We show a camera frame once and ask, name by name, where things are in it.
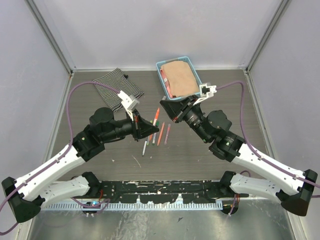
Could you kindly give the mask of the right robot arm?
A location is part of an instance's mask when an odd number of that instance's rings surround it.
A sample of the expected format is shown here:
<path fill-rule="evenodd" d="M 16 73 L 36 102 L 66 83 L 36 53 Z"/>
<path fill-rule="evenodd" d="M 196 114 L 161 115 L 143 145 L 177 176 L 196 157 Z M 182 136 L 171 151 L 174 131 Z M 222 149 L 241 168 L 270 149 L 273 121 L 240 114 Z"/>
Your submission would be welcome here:
<path fill-rule="evenodd" d="M 225 197 L 248 194 L 279 203 L 288 212 L 305 217 L 316 186 L 318 174 L 287 166 L 254 148 L 243 137 L 230 131 L 232 122 L 222 110 L 204 114 L 196 96 L 161 100 L 160 105 L 176 124 L 185 122 L 209 144 L 209 151 L 221 160 L 251 170 L 262 178 L 245 177 L 226 171 L 220 179 L 220 192 Z"/>

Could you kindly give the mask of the orange highlighter pen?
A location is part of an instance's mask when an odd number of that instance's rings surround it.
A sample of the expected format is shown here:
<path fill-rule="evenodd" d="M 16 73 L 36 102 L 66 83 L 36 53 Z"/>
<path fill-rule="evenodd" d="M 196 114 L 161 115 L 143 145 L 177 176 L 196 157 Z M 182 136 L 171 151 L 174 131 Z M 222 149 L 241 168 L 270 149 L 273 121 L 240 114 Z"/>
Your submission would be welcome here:
<path fill-rule="evenodd" d="M 154 120 L 153 120 L 153 126 L 156 126 L 157 120 L 159 118 L 159 113 L 160 113 L 160 108 L 158 107 L 156 114 L 155 114 L 155 117 L 154 117 Z"/>

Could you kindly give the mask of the salmon orange pen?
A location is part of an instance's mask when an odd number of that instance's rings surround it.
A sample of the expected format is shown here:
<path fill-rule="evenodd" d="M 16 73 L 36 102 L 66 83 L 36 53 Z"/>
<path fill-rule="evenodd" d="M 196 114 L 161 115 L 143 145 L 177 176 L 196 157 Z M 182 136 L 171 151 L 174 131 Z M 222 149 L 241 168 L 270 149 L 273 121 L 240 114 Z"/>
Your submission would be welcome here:
<path fill-rule="evenodd" d="M 160 143 L 161 143 L 161 139 L 162 139 L 162 136 L 163 136 L 164 128 L 165 128 L 165 122 L 163 122 L 162 125 L 161 125 L 161 129 L 160 129 L 158 140 L 157 140 L 157 146 L 159 146 Z"/>

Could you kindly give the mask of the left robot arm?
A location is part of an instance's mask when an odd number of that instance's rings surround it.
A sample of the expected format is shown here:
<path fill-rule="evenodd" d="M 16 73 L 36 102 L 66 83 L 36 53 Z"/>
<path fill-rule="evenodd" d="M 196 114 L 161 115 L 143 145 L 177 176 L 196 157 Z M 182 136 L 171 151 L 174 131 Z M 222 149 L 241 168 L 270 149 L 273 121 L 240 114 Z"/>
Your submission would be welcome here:
<path fill-rule="evenodd" d="M 97 109 L 84 130 L 49 161 L 22 177 L 7 177 L 2 181 L 2 188 L 16 221 L 24 223 L 44 207 L 67 198 L 97 197 L 101 183 L 92 172 L 84 172 L 69 181 L 55 181 L 103 152 L 107 143 L 123 140 L 128 135 L 138 141 L 158 131 L 159 128 L 142 118 L 137 110 L 133 111 L 133 116 L 127 115 L 125 119 L 115 120 L 110 108 Z"/>

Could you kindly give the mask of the purple highlighter pen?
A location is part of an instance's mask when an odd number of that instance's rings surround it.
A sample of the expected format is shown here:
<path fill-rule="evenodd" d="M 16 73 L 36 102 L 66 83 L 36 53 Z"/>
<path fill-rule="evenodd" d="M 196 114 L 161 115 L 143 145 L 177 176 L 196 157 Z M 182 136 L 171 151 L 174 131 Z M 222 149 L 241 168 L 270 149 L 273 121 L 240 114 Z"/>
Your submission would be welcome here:
<path fill-rule="evenodd" d="M 168 143 L 168 137 L 169 137 L 170 129 L 167 128 L 165 139 L 164 139 L 164 144 L 166 145 Z"/>

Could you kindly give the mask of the white marker green end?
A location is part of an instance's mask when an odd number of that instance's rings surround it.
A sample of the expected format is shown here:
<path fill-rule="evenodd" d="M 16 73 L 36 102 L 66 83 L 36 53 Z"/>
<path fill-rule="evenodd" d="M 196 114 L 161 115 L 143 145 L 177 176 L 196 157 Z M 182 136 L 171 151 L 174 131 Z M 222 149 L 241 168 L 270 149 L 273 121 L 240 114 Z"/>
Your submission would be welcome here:
<path fill-rule="evenodd" d="M 152 137 L 152 145 L 153 146 L 156 144 L 156 137 L 157 137 L 157 133 L 154 133 L 153 137 Z"/>

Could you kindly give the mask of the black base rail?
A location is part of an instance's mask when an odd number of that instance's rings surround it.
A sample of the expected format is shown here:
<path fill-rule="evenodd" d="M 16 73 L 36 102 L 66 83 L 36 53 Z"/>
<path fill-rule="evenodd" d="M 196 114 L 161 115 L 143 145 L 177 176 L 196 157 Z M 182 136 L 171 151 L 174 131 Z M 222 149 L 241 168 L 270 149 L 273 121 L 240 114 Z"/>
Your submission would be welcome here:
<path fill-rule="evenodd" d="M 215 203 L 217 199 L 233 198 L 235 193 L 213 180 L 166 181 L 102 181 L 93 193 L 84 199 L 103 197 L 111 203 L 143 204 L 175 203 L 182 197 L 183 204 Z"/>

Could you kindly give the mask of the peach folded towel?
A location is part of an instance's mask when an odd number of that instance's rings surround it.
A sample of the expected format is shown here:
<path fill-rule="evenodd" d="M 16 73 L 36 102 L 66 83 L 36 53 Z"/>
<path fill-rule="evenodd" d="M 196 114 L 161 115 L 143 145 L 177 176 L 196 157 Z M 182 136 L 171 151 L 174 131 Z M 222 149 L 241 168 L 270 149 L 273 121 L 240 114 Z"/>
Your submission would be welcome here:
<path fill-rule="evenodd" d="M 170 98 L 194 95 L 199 92 L 199 85 L 190 65 L 181 60 L 171 61 L 160 67 Z"/>

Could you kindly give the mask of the white pen blue end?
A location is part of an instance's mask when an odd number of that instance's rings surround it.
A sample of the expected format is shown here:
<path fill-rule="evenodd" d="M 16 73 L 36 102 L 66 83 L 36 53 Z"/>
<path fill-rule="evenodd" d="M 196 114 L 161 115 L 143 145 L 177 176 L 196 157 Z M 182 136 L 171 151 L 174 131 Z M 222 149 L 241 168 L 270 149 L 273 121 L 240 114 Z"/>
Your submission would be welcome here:
<path fill-rule="evenodd" d="M 142 156 L 144 156 L 144 155 L 145 155 L 146 147 L 147 147 L 147 143 L 148 143 L 148 141 L 147 141 L 147 140 L 145 140 L 145 141 L 144 141 L 144 145 L 143 145 L 143 149 L 142 149 Z"/>

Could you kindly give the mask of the light blue plastic basket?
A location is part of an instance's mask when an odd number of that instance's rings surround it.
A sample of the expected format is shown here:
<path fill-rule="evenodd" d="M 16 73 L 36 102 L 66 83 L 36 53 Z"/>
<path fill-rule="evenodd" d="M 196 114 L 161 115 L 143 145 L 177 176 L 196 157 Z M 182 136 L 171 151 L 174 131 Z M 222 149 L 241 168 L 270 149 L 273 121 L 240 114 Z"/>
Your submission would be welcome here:
<path fill-rule="evenodd" d="M 169 100 L 176 101 L 200 94 L 202 81 L 189 57 L 159 61 L 156 69 L 164 94 Z"/>

